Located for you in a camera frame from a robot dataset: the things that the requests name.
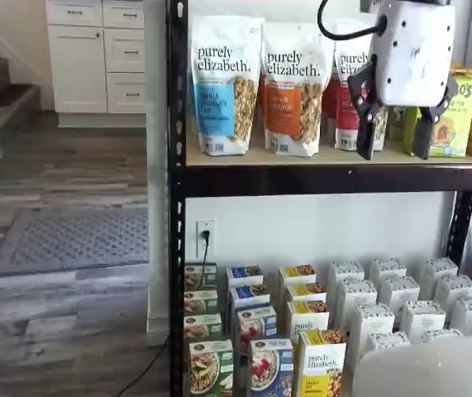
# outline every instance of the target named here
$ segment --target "power outlet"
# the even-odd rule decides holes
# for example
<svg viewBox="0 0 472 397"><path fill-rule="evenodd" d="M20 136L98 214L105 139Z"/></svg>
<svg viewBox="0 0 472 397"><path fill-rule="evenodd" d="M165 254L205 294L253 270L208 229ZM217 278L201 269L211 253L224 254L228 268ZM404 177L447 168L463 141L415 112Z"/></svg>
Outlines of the power outlet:
<svg viewBox="0 0 472 397"><path fill-rule="evenodd" d="M203 232L210 232L210 241L208 243L208 258L215 256L215 241L216 241L216 223L215 221L197 221L197 249L195 257L199 260L203 260L204 251L206 250L206 240L202 237Z"/></svg>

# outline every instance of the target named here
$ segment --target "wooden floor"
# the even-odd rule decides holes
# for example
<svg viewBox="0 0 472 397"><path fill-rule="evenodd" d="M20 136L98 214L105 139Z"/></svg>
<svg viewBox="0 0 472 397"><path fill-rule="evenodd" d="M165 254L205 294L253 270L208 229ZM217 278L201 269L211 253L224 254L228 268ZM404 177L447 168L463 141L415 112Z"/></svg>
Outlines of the wooden floor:
<svg viewBox="0 0 472 397"><path fill-rule="evenodd" d="M145 134L42 117L0 160L0 242L24 208L146 206ZM112 397L164 341L146 335L148 265L0 277L0 397ZM167 395L167 353L125 396Z"/></svg>

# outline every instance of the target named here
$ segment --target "granola bag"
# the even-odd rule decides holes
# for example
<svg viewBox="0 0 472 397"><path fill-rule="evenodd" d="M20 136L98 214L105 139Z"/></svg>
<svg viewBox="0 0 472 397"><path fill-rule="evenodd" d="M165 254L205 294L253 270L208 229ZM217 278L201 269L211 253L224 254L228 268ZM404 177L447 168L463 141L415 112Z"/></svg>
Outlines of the granola bag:
<svg viewBox="0 0 472 397"><path fill-rule="evenodd" d="M209 155L243 155L260 79L261 27L251 17L193 19L191 64L199 144Z"/></svg>
<svg viewBox="0 0 472 397"><path fill-rule="evenodd" d="M310 157L318 153L334 43L314 23L270 22L263 37L265 147Z"/></svg>

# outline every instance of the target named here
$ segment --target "black metal shelf frame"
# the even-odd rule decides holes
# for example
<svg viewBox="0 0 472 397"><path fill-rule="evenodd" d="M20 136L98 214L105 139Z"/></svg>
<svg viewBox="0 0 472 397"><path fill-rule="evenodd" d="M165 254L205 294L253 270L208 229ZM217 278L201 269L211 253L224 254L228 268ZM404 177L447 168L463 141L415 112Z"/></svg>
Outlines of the black metal shelf frame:
<svg viewBox="0 0 472 397"><path fill-rule="evenodd" d="M472 165L187 166L188 1L166 0L168 259L172 397L184 396L186 198L275 194L457 191L446 254L460 264L472 213Z"/></svg>

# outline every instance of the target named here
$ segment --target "baseboard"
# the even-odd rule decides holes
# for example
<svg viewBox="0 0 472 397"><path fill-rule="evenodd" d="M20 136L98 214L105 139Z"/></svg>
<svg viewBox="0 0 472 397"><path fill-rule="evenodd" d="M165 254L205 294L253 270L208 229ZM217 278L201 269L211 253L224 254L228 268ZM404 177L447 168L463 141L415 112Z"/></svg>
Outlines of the baseboard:
<svg viewBox="0 0 472 397"><path fill-rule="evenodd" d="M145 114L58 113L60 128L145 128Z"/></svg>

